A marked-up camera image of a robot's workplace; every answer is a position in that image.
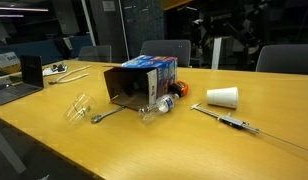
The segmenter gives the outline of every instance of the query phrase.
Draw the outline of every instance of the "blue box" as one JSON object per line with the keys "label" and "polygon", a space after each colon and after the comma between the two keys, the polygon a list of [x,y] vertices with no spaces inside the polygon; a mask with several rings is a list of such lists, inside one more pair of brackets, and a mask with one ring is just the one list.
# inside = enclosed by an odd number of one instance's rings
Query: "blue box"
{"label": "blue box", "polygon": [[167,93],[177,79],[177,58],[141,55],[104,76],[111,101],[138,110]]}

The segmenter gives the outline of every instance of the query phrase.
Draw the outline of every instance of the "bottle label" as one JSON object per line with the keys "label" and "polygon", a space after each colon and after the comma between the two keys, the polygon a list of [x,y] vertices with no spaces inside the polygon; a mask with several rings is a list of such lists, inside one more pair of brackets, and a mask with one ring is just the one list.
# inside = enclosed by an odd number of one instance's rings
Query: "bottle label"
{"label": "bottle label", "polygon": [[168,111],[170,111],[173,108],[173,100],[170,97],[167,97],[164,99],[168,106]]}

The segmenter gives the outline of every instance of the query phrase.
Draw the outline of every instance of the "chair back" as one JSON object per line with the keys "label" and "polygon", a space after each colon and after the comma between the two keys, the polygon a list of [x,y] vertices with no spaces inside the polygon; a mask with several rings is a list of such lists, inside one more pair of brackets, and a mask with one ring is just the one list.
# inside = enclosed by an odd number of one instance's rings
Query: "chair back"
{"label": "chair back", "polygon": [[308,44],[264,46],[256,71],[308,74]]}
{"label": "chair back", "polygon": [[112,62],[111,46],[84,46],[80,50],[78,60],[94,62]]}
{"label": "chair back", "polygon": [[140,55],[177,57],[179,67],[189,67],[191,43],[189,40],[145,41]]}

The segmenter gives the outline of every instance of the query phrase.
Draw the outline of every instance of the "laptop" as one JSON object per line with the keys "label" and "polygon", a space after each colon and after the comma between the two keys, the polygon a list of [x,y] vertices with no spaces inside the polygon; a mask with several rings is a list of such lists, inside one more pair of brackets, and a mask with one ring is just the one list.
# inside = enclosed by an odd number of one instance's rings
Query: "laptop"
{"label": "laptop", "polygon": [[40,56],[21,56],[22,82],[0,89],[0,105],[28,96],[44,88]]}

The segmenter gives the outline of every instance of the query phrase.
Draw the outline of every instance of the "desk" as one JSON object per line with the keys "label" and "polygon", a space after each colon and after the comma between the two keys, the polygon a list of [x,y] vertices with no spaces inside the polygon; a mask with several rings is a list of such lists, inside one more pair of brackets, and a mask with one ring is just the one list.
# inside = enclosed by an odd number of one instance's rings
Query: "desk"
{"label": "desk", "polygon": [[[308,76],[179,68],[189,84],[187,96],[155,122],[144,125],[125,109],[98,124],[88,120],[70,127],[63,114],[78,93],[110,104],[105,63],[65,61],[69,71],[86,65],[89,76],[48,85],[60,75],[44,77],[45,89],[0,106],[0,119],[105,179],[308,179],[308,152],[262,135],[219,123],[190,106],[231,112],[251,126],[308,148]],[[236,110],[206,104],[206,90],[237,86]]]}

